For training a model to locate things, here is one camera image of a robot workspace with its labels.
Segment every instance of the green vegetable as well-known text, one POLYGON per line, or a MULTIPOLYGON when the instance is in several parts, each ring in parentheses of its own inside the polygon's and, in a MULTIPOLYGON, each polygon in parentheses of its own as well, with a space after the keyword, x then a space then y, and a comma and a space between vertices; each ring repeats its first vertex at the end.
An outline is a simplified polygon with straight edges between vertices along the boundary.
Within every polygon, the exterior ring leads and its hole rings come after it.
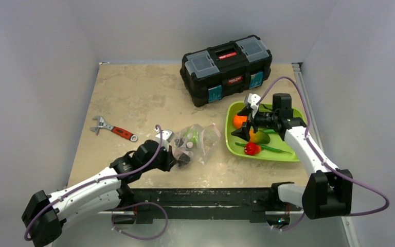
POLYGON ((263 130, 264 133, 276 133, 274 129, 265 129, 263 130))
MULTIPOLYGON (((240 146, 240 147, 246 146, 246 144, 243 144, 243 143, 236 143, 236 145, 240 146)), ((258 146, 260 146, 262 149, 265 149, 265 150, 268 150, 268 151, 272 151, 272 152, 276 152, 276 153, 283 153, 283 152, 290 153, 290 152, 287 152, 287 151, 284 151, 284 150, 281 150, 281 149, 271 148, 271 147, 268 147, 268 146, 265 146, 265 145, 261 145, 261 144, 258 144, 258 146)))

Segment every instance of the marble pattern surface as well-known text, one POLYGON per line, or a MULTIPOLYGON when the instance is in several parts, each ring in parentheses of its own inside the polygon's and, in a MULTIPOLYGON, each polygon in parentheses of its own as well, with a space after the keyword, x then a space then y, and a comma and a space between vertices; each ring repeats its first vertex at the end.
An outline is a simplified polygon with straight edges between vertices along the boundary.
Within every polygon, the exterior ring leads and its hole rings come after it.
MULTIPOLYGON (((306 172, 299 162, 255 161, 233 156, 226 147, 224 125, 227 109, 235 101, 243 101, 247 93, 262 95, 274 79, 290 76, 290 64, 274 64, 264 86, 223 98, 196 108, 179 75, 180 65, 103 64, 100 66, 92 99, 82 129, 78 150, 69 178, 69 186, 79 183, 127 151, 135 150, 147 139, 153 139, 156 124, 163 129, 179 131, 200 124, 215 123, 222 133, 217 152, 205 165, 193 162, 171 172, 151 170, 130 184, 139 188, 217 188, 217 187, 269 187, 272 183, 292 181, 305 185, 306 172), (136 134, 139 140, 130 142, 108 130, 99 135, 90 131, 101 115, 112 125, 136 134)), ((273 93, 290 93, 293 107, 303 111, 299 95, 290 82, 278 82, 264 102, 272 101, 273 93)))

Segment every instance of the green plate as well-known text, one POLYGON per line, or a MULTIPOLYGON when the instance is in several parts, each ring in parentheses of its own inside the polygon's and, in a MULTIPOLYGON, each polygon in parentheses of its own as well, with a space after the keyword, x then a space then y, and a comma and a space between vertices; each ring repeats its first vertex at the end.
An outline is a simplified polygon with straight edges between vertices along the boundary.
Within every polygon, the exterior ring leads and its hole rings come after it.
MULTIPOLYGON (((265 104, 265 105, 270 109, 272 108, 271 104, 265 104)), ((243 107, 244 107, 243 101, 234 102, 229 107, 228 114, 226 115, 225 140, 226 140, 226 146, 228 147, 231 153, 239 157, 252 158, 255 160, 263 160, 263 161, 286 161, 286 162, 299 161, 299 158, 296 156, 294 151, 284 141, 282 141, 281 137, 276 133, 269 133, 270 143, 267 144, 266 146, 281 149, 289 153, 286 152, 276 153, 268 150, 261 150, 261 152, 257 155, 254 156, 246 155, 244 153, 243 147, 240 147, 235 143, 247 143, 247 142, 236 136, 231 135, 231 132, 235 130, 234 125, 232 123, 232 119, 239 111, 243 109, 243 107)), ((304 116, 302 116, 302 114, 297 109, 293 109, 293 110, 294 110, 293 115, 295 117, 301 117, 305 121, 304 116)), ((265 112, 268 110, 266 110, 261 105, 260 111, 265 112)))

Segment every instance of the orange fruit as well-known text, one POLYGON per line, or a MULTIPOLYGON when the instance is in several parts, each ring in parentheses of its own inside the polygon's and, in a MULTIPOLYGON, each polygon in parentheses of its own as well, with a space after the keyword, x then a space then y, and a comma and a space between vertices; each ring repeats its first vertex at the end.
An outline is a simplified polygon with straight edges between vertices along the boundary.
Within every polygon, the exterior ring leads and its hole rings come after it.
POLYGON ((232 119, 232 123, 234 124, 234 128, 239 129, 243 122, 247 121, 247 116, 239 116, 235 115, 234 118, 232 119))

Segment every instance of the toolbox latch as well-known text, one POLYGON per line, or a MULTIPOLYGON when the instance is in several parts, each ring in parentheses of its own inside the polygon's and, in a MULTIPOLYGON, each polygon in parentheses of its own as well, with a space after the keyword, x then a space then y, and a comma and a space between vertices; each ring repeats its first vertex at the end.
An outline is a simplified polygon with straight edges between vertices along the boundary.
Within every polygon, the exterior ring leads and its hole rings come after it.
POLYGON ((222 86, 218 85, 208 89, 208 103, 222 99, 222 86))
POLYGON ((257 37, 239 40, 236 41, 236 44, 241 48, 241 51, 246 54, 246 58, 251 63, 269 57, 267 47, 261 40, 258 40, 257 37))
POLYGON ((249 83, 249 89, 253 89, 254 87, 261 86, 263 83, 263 78, 264 78, 264 72, 260 71, 256 74, 253 74, 250 76, 250 83, 249 83))

